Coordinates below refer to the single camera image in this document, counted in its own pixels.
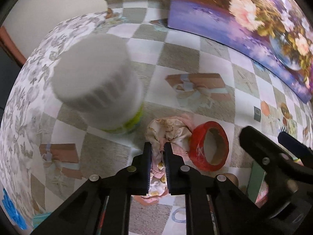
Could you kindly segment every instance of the purple floral box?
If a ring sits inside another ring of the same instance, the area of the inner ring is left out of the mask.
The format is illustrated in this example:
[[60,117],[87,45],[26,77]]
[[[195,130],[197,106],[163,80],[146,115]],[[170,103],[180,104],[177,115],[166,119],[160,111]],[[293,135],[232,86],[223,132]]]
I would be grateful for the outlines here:
[[172,0],[168,25],[236,49],[312,98],[313,30],[294,0]]

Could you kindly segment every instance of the gray tile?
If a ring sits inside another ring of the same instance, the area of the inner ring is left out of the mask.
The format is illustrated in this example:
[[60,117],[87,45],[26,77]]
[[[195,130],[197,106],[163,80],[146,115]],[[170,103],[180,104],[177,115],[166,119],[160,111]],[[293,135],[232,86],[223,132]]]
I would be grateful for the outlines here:
[[144,102],[143,106],[143,114],[144,115],[142,117],[140,126],[136,129],[136,131],[134,131],[134,147],[137,149],[143,149],[143,146],[146,142],[145,133],[147,126],[153,119],[181,116],[182,114],[188,114],[190,115],[190,118],[193,118],[193,114],[190,112],[146,101]]
[[83,131],[86,131],[88,128],[81,116],[65,104],[62,104],[57,119]]
[[106,0],[106,2],[108,3],[108,8],[110,9],[123,7],[123,0]]
[[51,142],[51,135],[56,119],[42,113],[40,117],[40,130],[37,133],[29,133],[26,131],[29,141],[32,144],[40,146],[40,144],[47,144]]
[[185,207],[185,196],[184,195],[176,195],[174,200],[174,206]]
[[284,82],[281,82],[281,85],[283,86],[285,95],[288,96],[291,100],[293,100],[292,98],[292,92],[289,86],[287,86]]
[[143,84],[143,90],[146,95],[152,75],[154,73],[155,65],[143,62],[131,62],[134,70],[137,72],[139,79]]
[[258,75],[260,78],[264,79],[268,83],[272,84],[269,72],[265,68],[257,67],[253,61],[252,61],[252,65],[253,65],[253,69],[256,75]]
[[303,122],[302,122],[302,116],[301,116],[301,109],[298,107],[298,105],[296,105],[295,104],[295,118],[294,119],[296,119],[296,121],[299,123],[299,124],[301,124],[301,125],[303,125]]
[[188,73],[199,71],[199,51],[175,44],[164,43],[158,65]]
[[59,198],[66,200],[74,192],[74,178],[60,176],[53,177],[53,174],[46,174],[46,187]]
[[260,98],[255,74],[235,64],[233,64],[233,68],[235,87],[247,94],[253,95],[256,98]]
[[251,168],[253,159],[246,151],[242,149],[242,147],[240,147],[239,144],[239,134],[242,128],[243,127],[241,126],[235,125],[233,151],[229,166],[238,168]]
[[30,190],[31,190],[32,198],[43,209],[46,209],[44,185],[33,174],[30,175]]
[[143,206],[132,200],[129,231],[142,235],[161,235],[170,216],[172,206],[154,204]]
[[226,90],[230,93],[231,100],[217,101],[212,104],[211,109],[199,107],[196,111],[197,114],[207,117],[219,119],[225,122],[235,122],[235,89],[226,85]]
[[311,126],[310,126],[310,118],[308,115],[306,115],[306,126],[308,127],[308,130],[310,131]]
[[214,40],[207,39],[205,37],[200,38],[200,49],[203,52],[209,53],[214,56],[218,56],[230,61],[229,52],[227,46],[220,44]]
[[127,166],[130,147],[87,133],[83,142],[80,163],[85,178],[98,174],[102,178],[115,175]]
[[140,25],[133,38],[164,42],[167,33],[155,30],[152,25]]
[[129,20],[129,23],[140,24],[145,19],[147,8],[124,8],[123,17]]
[[32,198],[32,206],[34,208],[34,214],[38,215],[38,214],[43,214],[43,211],[39,208],[37,202],[34,200],[34,198]]
[[170,9],[171,0],[148,0],[149,8]]
[[298,96],[297,96],[297,98],[299,101],[300,109],[302,109],[302,111],[305,112],[303,101],[301,101],[301,99]]
[[275,96],[277,108],[280,109],[281,103],[286,104],[286,97],[276,87],[273,87],[273,90],[274,90],[274,96]]

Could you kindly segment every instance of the blue object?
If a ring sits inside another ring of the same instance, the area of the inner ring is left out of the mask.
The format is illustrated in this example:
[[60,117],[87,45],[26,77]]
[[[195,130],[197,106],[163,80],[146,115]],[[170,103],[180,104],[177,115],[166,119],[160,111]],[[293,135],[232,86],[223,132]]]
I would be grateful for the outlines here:
[[260,71],[265,71],[265,67],[263,65],[261,65],[259,62],[257,61],[253,61],[253,64],[256,66],[256,68],[258,68]]
[[7,211],[9,217],[22,229],[26,230],[27,225],[24,220],[24,218],[21,216],[21,214],[18,212],[18,210],[15,208],[13,202],[7,195],[7,191],[3,189],[4,193],[4,199],[2,200],[2,203],[4,205],[5,210]]
[[301,159],[308,155],[313,155],[313,151],[306,145],[297,141],[295,138],[290,136],[287,132],[281,132],[278,137],[278,143],[283,145],[291,153],[293,153],[297,158]]
[[50,216],[51,213],[52,212],[34,215],[34,217],[32,218],[32,226],[34,227],[34,229],[36,229],[38,225],[40,225],[48,216]]
[[283,50],[282,50],[282,46],[281,46],[281,42],[286,42],[285,40],[285,35],[280,35],[280,38],[275,37],[273,38],[270,35],[270,43],[273,47],[273,50],[275,51],[276,57],[285,65],[287,66],[289,69],[292,69],[294,71],[299,71],[301,70],[301,66],[300,64],[298,64],[297,62],[291,60],[288,56],[283,54]]
[[177,212],[184,210],[186,212],[186,208],[178,208],[172,214],[172,220],[176,223],[186,223],[186,220],[178,220],[176,219],[175,215]]

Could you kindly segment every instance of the tile pattern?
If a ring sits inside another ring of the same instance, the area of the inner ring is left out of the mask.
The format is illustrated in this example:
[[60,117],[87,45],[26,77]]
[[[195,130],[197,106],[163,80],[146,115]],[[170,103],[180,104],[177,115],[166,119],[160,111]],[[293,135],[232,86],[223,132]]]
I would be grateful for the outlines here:
[[[34,160],[41,167],[32,168],[31,191],[33,200],[41,209],[55,210],[91,174],[108,177],[129,165],[134,153],[140,153],[145,142],[146,127],[152,119],[181,114],[188,114],[195,125],[216,121],[223,127],[230,147],[226,165],[216,172],[200,172],[212,177],[220,173],[233,173],[244,191],[248,185],[252,160],[239,145],[240,130],[252,125],[274,140],[278,134],[269,126],[268,118],[264,115],[261,115],[261,122],[254,120],[254,107],[261,109],[261,101],[266,98],[262,84],[266,84],[266,89],[272,89],[270,112],[278,113],[280,103],[286,103],[288,99],[287,105],[294,106],[288,108],[294,112],[297,128],[301,130],[298,131],[298,135],[301,135],[298,139],[306,145],[311,143],[310,133],[307,139],[302,139],[302,129],[308,125],[308,130],[311,131],[312,108],[304,105],[278,78],[256,66],[243,54],[213,40],[169,31],[158,21],[167,18],[169,0],[106,1],[113,13],[121,13],[126,18],[127,23],[108,29],[127,42],[132,66],[144,87],[144,116],[139,128],[131,135],[108,135],[88,127],[76,112],[51,96],[47,102],[49,106],[45,107],[41,118],[45,125],[43,140],[47,143],[75,143],[83,178],[80,180],[64,176],[63,183],[56,183],[49,175],[41,175],[43,163],[40,155],[34,154]],[[231,100],[214,101],[211,108],[199,107],[194,113],[180,107],[176,93],[165,81],[165,77],[169,74],[197,72],[219,73]],[[186,164],[196,168],[191,161]],[[175,223],[172,218],[177,209],[184,210],[184,207],[185,199],[182,195],[169,196],[159,204],[148,207],[132,201],[129,232],[136,235],[167,235],[173,234],[173,229],[177,229],[181,230],[180,234],[186,234],[186,225]]]

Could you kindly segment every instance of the white wall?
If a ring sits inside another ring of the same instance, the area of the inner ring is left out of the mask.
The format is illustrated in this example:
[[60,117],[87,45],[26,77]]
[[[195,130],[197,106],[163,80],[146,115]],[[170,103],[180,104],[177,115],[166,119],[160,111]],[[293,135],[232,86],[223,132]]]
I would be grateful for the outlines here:
[[19,0],[4,26],[27,58],[59,22],[106,8],[104,0]]

